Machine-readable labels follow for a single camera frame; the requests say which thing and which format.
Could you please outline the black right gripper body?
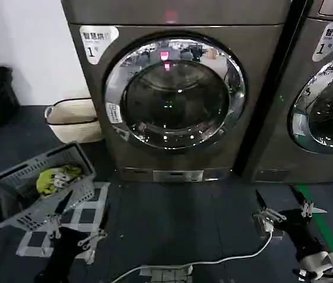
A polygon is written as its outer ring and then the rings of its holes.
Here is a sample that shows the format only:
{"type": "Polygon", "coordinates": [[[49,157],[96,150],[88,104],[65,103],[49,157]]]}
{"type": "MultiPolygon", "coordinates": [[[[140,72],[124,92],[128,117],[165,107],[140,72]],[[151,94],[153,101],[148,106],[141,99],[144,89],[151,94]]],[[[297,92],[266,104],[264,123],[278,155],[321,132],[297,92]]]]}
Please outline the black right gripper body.
{"type": "Polygon", "coordinates": [[[324,246],[309,230],[311,217],[303,217],[300,209],[279,211],[286,217],[275,225],[276,229],[286,232],[296,249],[296,259],[301,262],[305,257],[324,251],[324,246]]]}

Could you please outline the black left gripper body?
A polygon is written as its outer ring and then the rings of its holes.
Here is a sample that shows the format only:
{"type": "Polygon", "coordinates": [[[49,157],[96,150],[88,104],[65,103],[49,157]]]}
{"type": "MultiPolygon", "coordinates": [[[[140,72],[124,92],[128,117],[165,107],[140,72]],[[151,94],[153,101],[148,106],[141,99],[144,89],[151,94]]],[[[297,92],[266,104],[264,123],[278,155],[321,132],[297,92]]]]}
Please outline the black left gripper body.
{"type": "Polygon", "coordinates": [[[68,276],[75,257],[89,248],[81,248],[77,244],[88,237],[88,233],[62,226],[61,237],[54,245],[53,252],[45,268],[39,272],[34,282],[69,282],[68,276]]]}

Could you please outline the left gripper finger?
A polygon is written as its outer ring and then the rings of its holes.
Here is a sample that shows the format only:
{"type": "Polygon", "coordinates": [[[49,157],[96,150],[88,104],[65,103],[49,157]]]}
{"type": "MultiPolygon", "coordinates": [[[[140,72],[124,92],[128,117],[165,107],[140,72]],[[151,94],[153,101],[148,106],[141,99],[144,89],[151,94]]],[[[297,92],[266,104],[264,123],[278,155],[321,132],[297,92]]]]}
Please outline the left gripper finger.
{"type": "Polygon", "coordinates": [[[106,231],[106,226],[108,222],[108,216],[110,214],[111,205],[108,204],[107,207],[103,210],[103,215],[101,218],[100,225],[98,226],[98,230],[92,232],[90,236],[82,239],[78,242],[78,246],[81,248],[90,248],[94,243],[99,242],[100,240],[106,238],[108,236],[108,232],[106,231]]]}
{"type": "Polygon", "coordinates": [[[63,200],[61,200],[56,207],[56,210],[53,214],[47,217],[47,236],[49,239],[60,239],[61,232],[60,232],[60,220],[64,213],[65,208],[68,205],[68,202],[71,198],[72,190],[65,196],[63,200]]]}

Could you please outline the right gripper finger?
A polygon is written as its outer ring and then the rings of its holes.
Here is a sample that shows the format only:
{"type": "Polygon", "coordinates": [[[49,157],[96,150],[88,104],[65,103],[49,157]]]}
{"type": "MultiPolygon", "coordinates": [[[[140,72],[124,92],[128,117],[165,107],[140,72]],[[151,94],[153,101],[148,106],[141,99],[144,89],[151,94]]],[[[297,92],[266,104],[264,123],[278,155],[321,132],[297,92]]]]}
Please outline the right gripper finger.
{"type": "Polygon", "coordinates": [[[303,218],[312,218],[313,214],[328,213],[327,210],[316,207],[315,203],[307,199],[304,196],[304,194],[300,190],[298,190],[294,185],[289,185],[289,187],[300,205],[301,216],[303,218]]]}
{"type": "Polygon", "coordinates": [[[266,233],[273,233],[276,225],[286,221],[286,216],[269,208],[258,190],[255,190],[255,194],[259,205],[259,210],[255,213],[255,216],[260,219],[266,233]]]}

